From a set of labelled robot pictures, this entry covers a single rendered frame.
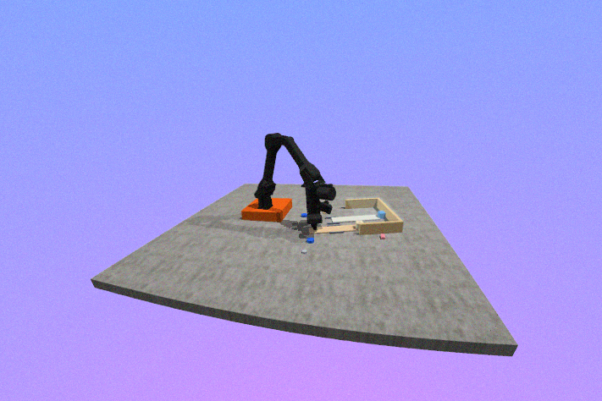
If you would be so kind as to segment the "white flat strip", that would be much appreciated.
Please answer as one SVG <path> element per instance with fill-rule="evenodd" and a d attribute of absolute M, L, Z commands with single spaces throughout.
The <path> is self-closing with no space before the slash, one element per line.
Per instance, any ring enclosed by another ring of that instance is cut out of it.
<path fill-rule="evenodd" d="M 331 217 L 333 222 L 355 222 L 356 217 Z"/>

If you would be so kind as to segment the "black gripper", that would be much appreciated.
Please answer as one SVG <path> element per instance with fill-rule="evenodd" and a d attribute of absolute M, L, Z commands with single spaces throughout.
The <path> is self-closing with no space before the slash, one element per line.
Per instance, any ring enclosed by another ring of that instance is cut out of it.
<path fill-rule="evenodd" d="M 322 223 L 322 215 L 318 212 L 318 203 L 320 202 L 319 198 L 317 199 L 307 199 L 307 224 L 311 224 L 313 230 L 317 230 L 318 223 Z"/>

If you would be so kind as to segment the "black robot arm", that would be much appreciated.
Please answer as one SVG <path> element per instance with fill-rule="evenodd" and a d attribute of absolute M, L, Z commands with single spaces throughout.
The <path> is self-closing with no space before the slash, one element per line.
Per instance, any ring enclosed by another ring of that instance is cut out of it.
<path fill-rule="evenodd" d="M 299 168 L 301 178 L 304 181 L 301 187 L 306 188 L 306 198 L 325 200 L 318 203 L 318 212 L 323 211 L 330 214 L 333 207 L 329 204 L 329 201 L 333 201 L 336 196 L 335 187 L 333 187 L 333 184 L 325 184 L 326 182 L 318 168 L 307 160 L 293 137 L 281 135 L 280 133 L 265 136 L 266 157 L 263 176 L 254 193 L 255 198 L 258 199 L 257 209 L 268 210 L 273 206 L 271 195 L 273 195 L 276 185 L 273 182 L 273 171 L 277 152 L 281 146 L 287 149 Z M 314 183 L 314 181 L 317 182 Z"/>

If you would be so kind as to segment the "beige strip with purple zigzag pattern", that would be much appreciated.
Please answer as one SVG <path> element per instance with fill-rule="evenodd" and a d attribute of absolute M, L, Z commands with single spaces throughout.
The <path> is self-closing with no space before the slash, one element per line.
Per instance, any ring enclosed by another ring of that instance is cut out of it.
<path fill-rule="evenodd" d="M 329 233 L 329 232 L 357 232 L 355 225 L 345 225 L 345 226 L 331 226 L 331 227 L 317 227 L 317 230 L 313 230 L 313 228 L 309 228 L 310 234 L 316 233 Z"/>

